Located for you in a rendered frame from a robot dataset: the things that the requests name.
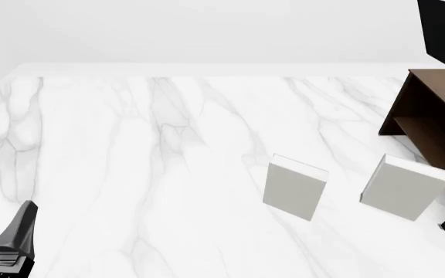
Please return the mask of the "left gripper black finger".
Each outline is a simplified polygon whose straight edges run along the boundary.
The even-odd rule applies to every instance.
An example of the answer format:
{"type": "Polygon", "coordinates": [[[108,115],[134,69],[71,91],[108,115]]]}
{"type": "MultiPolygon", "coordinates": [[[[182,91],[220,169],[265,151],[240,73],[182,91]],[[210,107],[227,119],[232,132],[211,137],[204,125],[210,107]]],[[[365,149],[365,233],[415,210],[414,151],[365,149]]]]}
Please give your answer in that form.
{"type": "Polygon", "coordinates": [[[0,258],[27,256],[34,258],[33,234],[38,206],[25,201],[0,235],[0,258]]]}

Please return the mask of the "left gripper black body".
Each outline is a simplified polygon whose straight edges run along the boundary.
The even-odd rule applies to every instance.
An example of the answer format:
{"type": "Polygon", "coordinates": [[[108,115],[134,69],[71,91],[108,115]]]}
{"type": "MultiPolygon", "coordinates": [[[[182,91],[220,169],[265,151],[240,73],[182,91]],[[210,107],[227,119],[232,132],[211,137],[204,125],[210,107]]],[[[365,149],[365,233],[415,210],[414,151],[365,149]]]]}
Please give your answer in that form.
{"type": "Polygon", "coordinates": [[[34,263],[28,256],[4,255],[0,260],[0,278],[29,278],[34,263]]]}

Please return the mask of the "thin grey white book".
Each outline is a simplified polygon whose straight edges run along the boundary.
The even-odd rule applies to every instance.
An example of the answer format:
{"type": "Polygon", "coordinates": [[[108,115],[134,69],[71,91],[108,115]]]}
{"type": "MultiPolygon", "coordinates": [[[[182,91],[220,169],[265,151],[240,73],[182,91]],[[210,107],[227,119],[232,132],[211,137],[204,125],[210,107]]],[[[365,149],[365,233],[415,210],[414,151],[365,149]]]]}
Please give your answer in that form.
{"type": "Polygon", "coordinates": [[[263,203],[311,221],[329,172],[274,154],[268,164],[263,203]]]}

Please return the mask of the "thick grey white book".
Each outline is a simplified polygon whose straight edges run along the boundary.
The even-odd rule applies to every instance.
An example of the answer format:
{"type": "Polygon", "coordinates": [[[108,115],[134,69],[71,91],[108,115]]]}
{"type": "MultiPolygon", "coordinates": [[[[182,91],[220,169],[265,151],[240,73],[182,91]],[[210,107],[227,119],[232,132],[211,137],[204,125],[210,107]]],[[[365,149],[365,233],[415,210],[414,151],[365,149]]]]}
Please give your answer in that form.
{"type": "Polygon", "coordinates": [[[416,221],[445,189],[445,170],[384,154],[360,202],[416,221]]]}

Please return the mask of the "dark brown wooden shelf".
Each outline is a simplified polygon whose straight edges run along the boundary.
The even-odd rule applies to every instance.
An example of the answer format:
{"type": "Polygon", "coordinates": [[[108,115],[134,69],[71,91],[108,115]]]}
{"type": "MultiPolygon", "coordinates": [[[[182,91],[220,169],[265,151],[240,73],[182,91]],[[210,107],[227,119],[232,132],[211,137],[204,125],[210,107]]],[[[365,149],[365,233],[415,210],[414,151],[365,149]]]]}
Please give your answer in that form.
{"type": "Polygon", "coordinates": [[[445,170],[445,69],[410,69],[379,135],[407,136],[429,164],[445,170]]]}

